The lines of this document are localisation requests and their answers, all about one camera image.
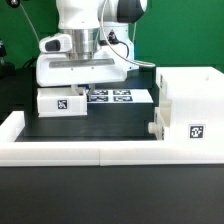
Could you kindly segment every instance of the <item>white block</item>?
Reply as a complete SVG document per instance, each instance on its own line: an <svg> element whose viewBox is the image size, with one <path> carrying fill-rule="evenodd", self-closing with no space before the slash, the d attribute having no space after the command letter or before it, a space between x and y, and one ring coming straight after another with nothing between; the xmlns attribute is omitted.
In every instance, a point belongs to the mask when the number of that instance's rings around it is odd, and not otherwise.
<svg viewBox="0 0 224 224"><path fill-rule="evenodd" d="M39 88L37 105L39 117L87 115L87 96L78 88L75 96L71 88Z"/></svg>

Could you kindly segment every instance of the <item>metal screw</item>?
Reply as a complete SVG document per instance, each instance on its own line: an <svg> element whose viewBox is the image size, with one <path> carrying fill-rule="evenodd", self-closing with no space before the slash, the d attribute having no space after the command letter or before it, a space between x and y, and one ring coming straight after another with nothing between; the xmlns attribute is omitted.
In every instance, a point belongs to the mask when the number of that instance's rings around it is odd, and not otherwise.
<svg viewBox="0 0 224 224"><path fill-rule="evenodd" d="M11 4L12 5L18 5L18 1L17 0L11 0Z"/></svg>

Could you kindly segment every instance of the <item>white box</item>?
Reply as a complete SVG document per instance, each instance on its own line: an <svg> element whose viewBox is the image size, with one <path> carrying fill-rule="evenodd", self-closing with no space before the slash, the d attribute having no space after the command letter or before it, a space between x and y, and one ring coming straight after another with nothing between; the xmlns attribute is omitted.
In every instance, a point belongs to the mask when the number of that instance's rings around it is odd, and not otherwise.
<svg viewBox="0 0 224 224"><path fill-rule="evenodd" d="M157 68L159 107L149 132L169 142L222 141L224 74L212 67Z"/></svg>
<svg viewBox="0 0 224 224"><path fill-rule="evenodd" d="M84 88L78 88L76 96L71 87L39 88L37 105L39 117L87 115L87 96Z"/></svg>

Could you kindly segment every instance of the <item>black table surface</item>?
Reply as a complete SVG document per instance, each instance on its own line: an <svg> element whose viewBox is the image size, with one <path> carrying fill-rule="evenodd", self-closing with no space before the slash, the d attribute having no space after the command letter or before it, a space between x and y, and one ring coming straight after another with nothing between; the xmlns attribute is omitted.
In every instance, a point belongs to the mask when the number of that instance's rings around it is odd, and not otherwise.
<svg viewBox="0 0 224 224"><path fill-rule="evenodd" d="M223 224L224 166L0 168L1 224Z"/></svg>

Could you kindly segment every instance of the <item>white plastic housing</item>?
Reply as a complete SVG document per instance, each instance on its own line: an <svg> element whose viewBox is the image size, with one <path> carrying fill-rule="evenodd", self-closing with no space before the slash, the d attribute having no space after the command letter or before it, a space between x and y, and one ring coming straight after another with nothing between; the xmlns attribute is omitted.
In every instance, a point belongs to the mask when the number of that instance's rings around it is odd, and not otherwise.
<svg viewBox="0 0 224 224"><path fill-rule="evenodd" d="M119 44L115 48L120 54L126 55L126 46ZM102 47L94 54L94 59L112 58L114 64L88 67L50 68L51 62L68 61L67 55L41 54L37 60L37 82L42 87L78 85L90 83L107 83L124 81L127 71L130 70L129 63L115 55L108 46Z"/></svg>
<svg viewBox="0 0 224 224"><path fill-rule="evenodd" d="M59 29L93 29L99 27L99 0L57 0Z"/></svg>
<svg viewBox="0 0 224 224"><path fill-rule="evenodd" d="M122 41L128 45L129 48L129 56L128 59L130 60L135 60L135 52L134 52L134 44L131 42L129 39L129 27L127 23L116 23L116 22L105 22L104 23L104 31L106 35L108 36L111 30L114 31L117 39L119 41ZM102 33L102 30L100 32L100 40L104 40L104 36ZM134 64L129 64L132 69L138 69L139 66L134 65Z"/></svg>
<svg viewBox="0 0 224 224"><path fill-rule="evenodd" d="M71 38L71 36L69 34L57 33L53 37L46 37L46 38L44 38L40 41L40 43L39 43L40 51L42 53L49 53L46 50L45 46L46 46L47 42L54 41L54 40L58 40L60 42L60 45L61 45L61 49L59 51L57 51L58 53L68 52L72 49L72 38Z"/></svg>

